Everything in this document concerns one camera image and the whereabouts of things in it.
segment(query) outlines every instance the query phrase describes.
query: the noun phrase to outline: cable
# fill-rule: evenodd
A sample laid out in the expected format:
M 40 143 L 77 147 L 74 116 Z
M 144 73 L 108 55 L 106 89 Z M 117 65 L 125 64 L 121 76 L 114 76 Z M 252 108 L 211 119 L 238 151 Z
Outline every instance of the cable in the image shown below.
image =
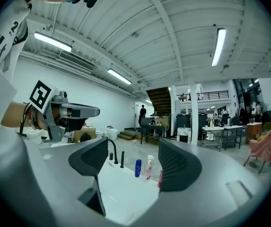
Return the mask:
M 114 164 L 118 164 L 118 160 L 117 160 L 117 155 L 116 155 L 116 145 L 113 142 L 113 140 L 108 138 L 108 141 L 110 141 L 113 144 L 113 148 L 114 148 Z
M 25 124 L 25 120 L 26 120 L 26 118 L 27 118 L 27 115 L 28 115 L 28 113 L 29 113 L 29 110 L 32 108 L 32 105 L 30 105 L 27 109 L 27 106 L 24 108 L 24 113 L 23 113 L 23 121 L 21 122 L 21 125 L 20 125 L 20 132 L 19 132 L 19 134 L 21 135 L 21 136 L 26 136 L 26 135 L 24 135 L 23 134 L 23 129 L 24 129 L 24 124 Z

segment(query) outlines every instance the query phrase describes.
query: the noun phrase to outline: blue bottle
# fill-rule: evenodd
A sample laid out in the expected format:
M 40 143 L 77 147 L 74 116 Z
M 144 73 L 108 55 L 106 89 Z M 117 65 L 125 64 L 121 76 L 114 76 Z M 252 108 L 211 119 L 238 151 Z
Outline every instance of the blue bottle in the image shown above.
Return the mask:
M 140 176 L 140 169 L 141 169 L 141 159 L 136 160 L 135 162 L 135 177 L 139 177 Z

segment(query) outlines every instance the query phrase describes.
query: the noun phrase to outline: balcony railing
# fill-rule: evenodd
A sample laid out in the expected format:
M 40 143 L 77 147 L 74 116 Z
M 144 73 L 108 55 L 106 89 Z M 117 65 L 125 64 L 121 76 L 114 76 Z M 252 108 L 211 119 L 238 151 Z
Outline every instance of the balcony railing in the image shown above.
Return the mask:
M 182 102 L 191 101 L 190 94 L 177 95 L 178 99 Z M 208 92 L 208 93 L 197 93 L 196 98 L 200 100 L 210 100 L 210 99 L 220 99 L 220 98 L 229 98 L 229 91 L 217 91 L 217 92 Z

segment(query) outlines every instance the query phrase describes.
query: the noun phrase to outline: pink chair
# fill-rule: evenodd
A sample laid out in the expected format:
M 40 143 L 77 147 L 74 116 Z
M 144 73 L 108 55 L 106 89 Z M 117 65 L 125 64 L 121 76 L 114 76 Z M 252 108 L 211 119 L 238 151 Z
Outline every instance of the pink chair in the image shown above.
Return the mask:
M 249 145 L 251 148 L 251 154 L 249 158 L 256 157 L 256 159 L 260 158 L 263 160 L 262 167 L 258 173 L 260 174 L 265 162 L 269 162 L 269 166 L 271 166 L 271 130 L 261 141 L 250 140 Z

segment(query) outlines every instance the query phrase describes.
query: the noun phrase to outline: person standing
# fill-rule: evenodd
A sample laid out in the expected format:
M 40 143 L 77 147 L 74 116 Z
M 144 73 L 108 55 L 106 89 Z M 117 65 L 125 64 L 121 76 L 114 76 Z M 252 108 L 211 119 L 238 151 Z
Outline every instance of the person standing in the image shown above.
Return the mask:
M 260 107 L 260 102 L 256 103 L 256 115 L 255 115 L 255 122 L 260 122 L 262 116 L 262 109 Z
M 147 111 L 146 111 L 146 109 L 145 109 L 145 106 L 142 105 L 142 106 L 141 106 L 141 109 L 140 109 L 139 124 L 141 123 L 141 119 L 142 119 L 142 118 L 145 118 L 146 112 L 147 112 Z

